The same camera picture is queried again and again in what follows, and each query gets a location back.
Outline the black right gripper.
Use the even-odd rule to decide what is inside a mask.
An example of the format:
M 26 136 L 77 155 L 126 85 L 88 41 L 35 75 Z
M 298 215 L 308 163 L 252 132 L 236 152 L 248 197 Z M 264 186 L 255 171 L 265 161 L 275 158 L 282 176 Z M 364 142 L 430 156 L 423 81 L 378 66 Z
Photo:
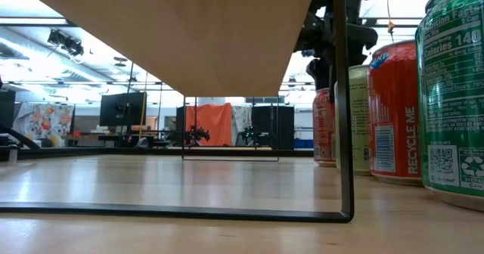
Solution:
M 367 58 L 363 49 L 376 45 L 377 32 L 368 26 L 348 23 L 346 34 L 348 65 L 362 65 Z M 306 72 L 314 79 L 316 90 L 329 88 L 332 66 L 325 59 L 331 62 L 335 57 L 332 17 L 320 18 L 307 13 L 293 51 L 300 51 L 303 57 L 316 57 L 306 66 Z

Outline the red Fanta can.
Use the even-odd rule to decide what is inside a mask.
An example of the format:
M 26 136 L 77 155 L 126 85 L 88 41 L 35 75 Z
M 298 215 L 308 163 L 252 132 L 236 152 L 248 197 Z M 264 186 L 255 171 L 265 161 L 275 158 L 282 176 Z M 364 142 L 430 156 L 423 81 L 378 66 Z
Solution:
M 370 173 L 411 186 L 422 185 L 416 53 L 414 40 L 383 46 L 367 71 Z
M 312 120 L 314 161 L 322 167 L 335 167 L 335 106 L 330 102 L 329 88 L 316 91 Z

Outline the pale green beverage can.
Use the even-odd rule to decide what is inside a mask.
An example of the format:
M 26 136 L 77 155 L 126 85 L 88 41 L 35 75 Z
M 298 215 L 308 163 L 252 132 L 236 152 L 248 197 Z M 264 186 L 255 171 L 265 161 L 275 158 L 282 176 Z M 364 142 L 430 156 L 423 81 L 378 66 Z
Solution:
M 353 174 L 360 176 L 371 176 L 367 71 L 368 65 L 349 68 Z

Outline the green Sprite can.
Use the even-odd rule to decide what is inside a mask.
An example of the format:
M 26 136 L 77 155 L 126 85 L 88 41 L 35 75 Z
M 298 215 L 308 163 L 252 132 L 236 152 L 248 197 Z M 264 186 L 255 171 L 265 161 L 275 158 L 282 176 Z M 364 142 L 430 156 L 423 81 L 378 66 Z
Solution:
M 429 0 L 415 34 L 422 182 L 484 212 L 484 0 Z

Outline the wooden shelf with black legs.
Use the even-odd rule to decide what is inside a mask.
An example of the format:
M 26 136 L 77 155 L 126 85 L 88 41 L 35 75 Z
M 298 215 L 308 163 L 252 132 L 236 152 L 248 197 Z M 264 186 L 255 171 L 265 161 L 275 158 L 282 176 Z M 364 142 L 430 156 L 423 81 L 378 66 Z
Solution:
M 39 0 L 189 97 L 277 96 L 311 0 Z M 339 212 L 117 204 L 0 203 L 0 213 L 82 213 L 348 223 L 350 156 Z

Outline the black cabinet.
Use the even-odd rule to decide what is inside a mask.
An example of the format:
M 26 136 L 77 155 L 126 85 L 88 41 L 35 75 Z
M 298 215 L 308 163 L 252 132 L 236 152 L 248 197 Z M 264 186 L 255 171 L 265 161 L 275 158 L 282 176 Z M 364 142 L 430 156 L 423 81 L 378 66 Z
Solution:
M 257 144 L 272 150 L 294 149 L 294 107 L 259 106 L 252 109 Z

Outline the white patterned cloth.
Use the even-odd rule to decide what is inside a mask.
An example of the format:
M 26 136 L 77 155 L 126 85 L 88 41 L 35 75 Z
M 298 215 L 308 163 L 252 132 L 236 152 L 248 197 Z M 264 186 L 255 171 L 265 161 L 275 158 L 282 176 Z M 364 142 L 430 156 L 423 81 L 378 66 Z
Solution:
M 235 146 L 238 133 L 242 132 L 248 125 L 252 125 L 252 107 L 243 105 L 231 106 L 231 140 Z

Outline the orange-red draped cloth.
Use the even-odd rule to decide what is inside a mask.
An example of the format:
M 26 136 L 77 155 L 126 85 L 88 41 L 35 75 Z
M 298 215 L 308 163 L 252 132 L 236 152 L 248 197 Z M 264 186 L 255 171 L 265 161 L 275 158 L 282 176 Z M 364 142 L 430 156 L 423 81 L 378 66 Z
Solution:
M 191 125 L 201 127 L 209 132 L 209 140 L 200 140 L 203 146 L 232 145 L 232 106 L 229 103 L 223 105 L 205 104 L 194 108 L 186 107 L 186 129 Z

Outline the black computer monitor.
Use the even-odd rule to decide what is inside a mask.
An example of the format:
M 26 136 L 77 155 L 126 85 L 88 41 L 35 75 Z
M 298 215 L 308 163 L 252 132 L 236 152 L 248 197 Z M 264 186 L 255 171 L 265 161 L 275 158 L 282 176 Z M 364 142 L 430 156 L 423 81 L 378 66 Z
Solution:
M 100 126 L 145 125 L 146 99 L 144 92 L 103 95 Z

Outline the background desk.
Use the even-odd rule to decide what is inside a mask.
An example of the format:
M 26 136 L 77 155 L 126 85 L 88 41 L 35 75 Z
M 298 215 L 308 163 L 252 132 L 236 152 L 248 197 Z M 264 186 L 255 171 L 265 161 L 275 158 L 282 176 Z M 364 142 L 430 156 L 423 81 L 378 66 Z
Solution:
M 80 141 L 101 141 L 105 147 L 135 147 L 141 138 L 147 139 L 147 146 L 168 147 L 170 140 L 162 139 L 158 131 L 148 131 L 139 135 L 135 132 L 119 134 L 95 134 L 81 133 L 80 135 L 62 135 L 61 138 L 68 141 L 69 146 L 79 146 Z

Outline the floral patterned cloth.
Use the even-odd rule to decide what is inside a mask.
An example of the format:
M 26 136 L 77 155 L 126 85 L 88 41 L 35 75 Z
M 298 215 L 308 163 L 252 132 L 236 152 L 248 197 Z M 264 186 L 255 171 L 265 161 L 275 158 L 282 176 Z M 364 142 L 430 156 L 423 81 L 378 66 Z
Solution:
M 74 117 L 74 105 L 21 103 L 13 129 L 31 140 L 48 139 L 53 147 L 65 147 Z

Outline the black upright panel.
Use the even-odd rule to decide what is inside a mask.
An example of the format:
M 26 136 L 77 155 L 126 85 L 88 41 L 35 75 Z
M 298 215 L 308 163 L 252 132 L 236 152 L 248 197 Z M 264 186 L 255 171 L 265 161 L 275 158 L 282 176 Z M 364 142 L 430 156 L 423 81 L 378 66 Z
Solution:
M 0 125 L 11 128 L 14 123 L 15 92 L 0 91 Z

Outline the black aluminium table frame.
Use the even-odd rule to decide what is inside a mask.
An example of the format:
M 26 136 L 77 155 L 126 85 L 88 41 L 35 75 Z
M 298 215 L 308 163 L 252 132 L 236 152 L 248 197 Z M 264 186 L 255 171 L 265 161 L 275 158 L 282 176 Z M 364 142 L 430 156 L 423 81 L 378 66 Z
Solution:
M 228 150 L 228 149 L 154 149 L 154 148 L 106 148 L 106 147 L 67 147 L 42 148 L 39 150 L 20 149 L 17 160 L 35 160 L 60 157 L 98 156 L 98 155 L 143 155 L 143 156 L 181 156 L 181 157 L 228 157 L 231 158 L 281 158 L 313 157 L 311 150 Z

